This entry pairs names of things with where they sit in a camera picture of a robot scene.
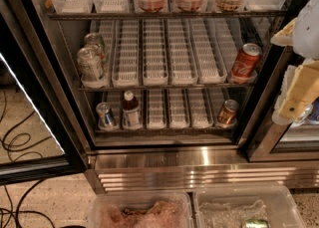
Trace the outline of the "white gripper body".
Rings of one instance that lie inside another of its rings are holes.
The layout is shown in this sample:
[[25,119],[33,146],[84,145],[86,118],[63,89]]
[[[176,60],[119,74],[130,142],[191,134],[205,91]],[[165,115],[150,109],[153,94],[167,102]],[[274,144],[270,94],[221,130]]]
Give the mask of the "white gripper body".
[[309,0],[299,12],[292,42],[296,54],[319,60],[319,0]]

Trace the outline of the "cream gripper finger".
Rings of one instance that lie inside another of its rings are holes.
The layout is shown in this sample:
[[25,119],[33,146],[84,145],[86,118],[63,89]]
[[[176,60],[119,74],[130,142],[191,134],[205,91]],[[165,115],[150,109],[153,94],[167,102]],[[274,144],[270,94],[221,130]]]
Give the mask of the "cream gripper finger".
[[319,61],[305,60],[300,66],[289,66],[274,106],[272,121],[289,125],[298,120],[318,97]]
[[273,45],[286,47],[292,46],[292,36],[297,19],[292,19],[285,27],[283,27],[279,32],[277,32],[270,40]]

